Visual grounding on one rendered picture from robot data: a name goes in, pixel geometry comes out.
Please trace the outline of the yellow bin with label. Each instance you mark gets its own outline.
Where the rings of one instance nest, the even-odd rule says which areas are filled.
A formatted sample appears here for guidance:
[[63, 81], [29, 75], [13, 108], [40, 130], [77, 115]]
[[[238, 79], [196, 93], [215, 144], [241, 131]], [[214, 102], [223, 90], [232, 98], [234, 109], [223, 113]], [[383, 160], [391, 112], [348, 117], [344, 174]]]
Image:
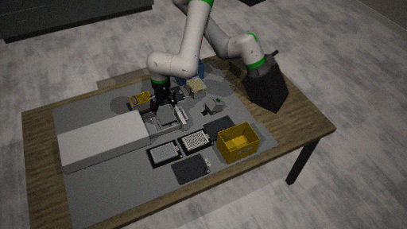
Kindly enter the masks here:
[[216, 146], [227, 164], [230, 164], [257, 153], [260, 140], [246, 121], [218, 132]]

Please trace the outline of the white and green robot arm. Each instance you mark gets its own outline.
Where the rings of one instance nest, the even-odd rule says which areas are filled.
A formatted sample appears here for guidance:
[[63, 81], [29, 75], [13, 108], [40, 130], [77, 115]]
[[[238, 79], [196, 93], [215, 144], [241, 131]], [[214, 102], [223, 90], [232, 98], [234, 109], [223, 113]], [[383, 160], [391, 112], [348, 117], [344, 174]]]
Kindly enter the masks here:
[[187, 16], [184, 36], [178, 54], [154, 51], [148, 55], [146, 66], [153, 90], [168, 90], [171, 86], [170, 76], [190, 80], [197, 74], [203, 36], [219, 59], [241, 58], [249, 79], [264, 76], [271, 70], [271, 66], [277, 64], [274, 56], [279, 51], [264, 54], [255, 32], [248, 31], [229, 37], [218, 27], [209, 16], [214, 0], [172, 2]]

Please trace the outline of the dark blue open bin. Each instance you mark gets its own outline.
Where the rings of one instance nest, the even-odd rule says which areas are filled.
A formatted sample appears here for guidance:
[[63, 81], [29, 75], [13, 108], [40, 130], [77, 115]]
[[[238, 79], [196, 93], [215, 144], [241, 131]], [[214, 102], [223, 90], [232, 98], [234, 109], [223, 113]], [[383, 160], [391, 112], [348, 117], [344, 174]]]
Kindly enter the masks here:
[[[204, 63], [202, 62], [201, 59], [199, 59], [199, 68], [198, 68], [198, 72], [195, 76], [199, 76], [199, 78], [204, 79]], [[195, 77], [194, 76], [194, 77]], [[180, 79], [180, 78], [176, 78], [177, 83], [182, 86], [186, 84], [186, 80]]]

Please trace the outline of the grey bench mat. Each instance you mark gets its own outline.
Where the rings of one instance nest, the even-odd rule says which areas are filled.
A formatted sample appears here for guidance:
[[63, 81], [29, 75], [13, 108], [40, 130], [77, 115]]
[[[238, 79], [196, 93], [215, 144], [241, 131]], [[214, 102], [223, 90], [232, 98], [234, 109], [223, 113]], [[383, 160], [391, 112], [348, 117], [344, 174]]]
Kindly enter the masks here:
[[[151, 145], [100, 162], [74, 173], [67, 174], [62, 167], [64, 185], [68, 199], [72, 229], [85, 229], [106, 219], [119, 215], [132, 208], [145, 204], [160, 196], [173, 192], [188, 184], [201, 180], [223, 169], [236, 165], [253, 156], [279, 146], [264, 124], [257, 123], [238, 96], [230, 88], [231, 82], [214, 61], [204, 63], [204, 79], [207, 95], [193, 99], [186, 88], [180, 86], [175, 77], [170, 76], [171, 87], [179, 86], [185, 99], [177, 102], [188, 116], [187, 130], [182, 128], [151, 138]], [[82, 99], [52, 109], [57, 135], [88, 126], [102, 120], [130, 112], [126, 103], [128, 97], [149, 91], [154, 96], [151, 80], [145, 80], [126, 87]], [[217, 97], [224, 104], [223, 111], [203, 116], [205, 103], [209, 97]], [[235, 125], [248, 122], [261, 139], [257, 153], [227, 164], [223, 155], [214, 145], [186, 156], [178, 138], [203, 129], [204, 124], [229, 116]], [[204, 128], [205, 129], [205, 128]], [[176, 141], [183, 158], [153, 169], [146, 149]], [[59, 149], [59, 144], [58, 144]], [[60, 153], [60, 149], [59, 149]], [[199, 154], [208, 159], [210, 173], [180, 185], [172, 169], [172, 164]]]

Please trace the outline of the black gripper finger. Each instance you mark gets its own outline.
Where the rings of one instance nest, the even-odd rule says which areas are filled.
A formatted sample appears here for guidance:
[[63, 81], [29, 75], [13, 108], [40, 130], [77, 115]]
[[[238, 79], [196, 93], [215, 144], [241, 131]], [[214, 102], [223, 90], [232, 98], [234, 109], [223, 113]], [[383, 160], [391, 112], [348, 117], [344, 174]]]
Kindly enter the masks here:
[[175, 105], [177, 105], [176, 92], [174, 91], [174, 89], [172, 89], [170, 92], [172, 94], [174, 102], [167, 95], [165, 95], [165, 98], [171, 103], [171, 110], [172, 110], [172, 112], [174, 114]]
[[149, 98], [150, 98], [150, 110], [152, 111], [152, 113], [154, 112], [154, 114], [156, 115], [157, 120], [159, 120], [157, 110], [158, 110], [158, 107], [159, 107], [159, 105], [160, 105], [160, 103], [161, 103], [161, 100], [162, 100], [163, 98], [162, 98], [162, 96], [161, 96], [161, 97], [159, 98], [159, 100], [157, 99], [157, 101], [156, 101], [156, 103], [155, 103], [155, 106], [154, 106], [154, 99], [155, 99], [155, 96], [153, 96], [153, 97], [150, 96]]

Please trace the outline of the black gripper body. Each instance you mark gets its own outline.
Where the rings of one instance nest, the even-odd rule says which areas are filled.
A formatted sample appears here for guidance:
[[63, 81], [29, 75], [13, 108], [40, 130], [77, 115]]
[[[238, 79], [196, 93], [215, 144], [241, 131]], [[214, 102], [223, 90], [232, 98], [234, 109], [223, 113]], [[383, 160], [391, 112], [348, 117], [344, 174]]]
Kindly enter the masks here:
[[[165, 95], [167, 95], [167, 96], [169, 97], [169, 95], [170, 95], [170, 93], [171, 93], [171, 92], [169, 91], [169, 89], [166, 90], [166, 91], [155, 91], [155, 90], [154, 90], [154, 92], [155, 92], [155, 94], [154, 94], [154, 95], [155, 95], [155, 98], [158, 99], [158, 100], [159, 100], [159, 98], [160, 98], [161, 96], [162, 96], [162, 98], [163, 98], [162, 100], [166, 99], [166, 98], [165, 98]], [[162, 101], [162, 100], [161, 100], [161, 101]]]

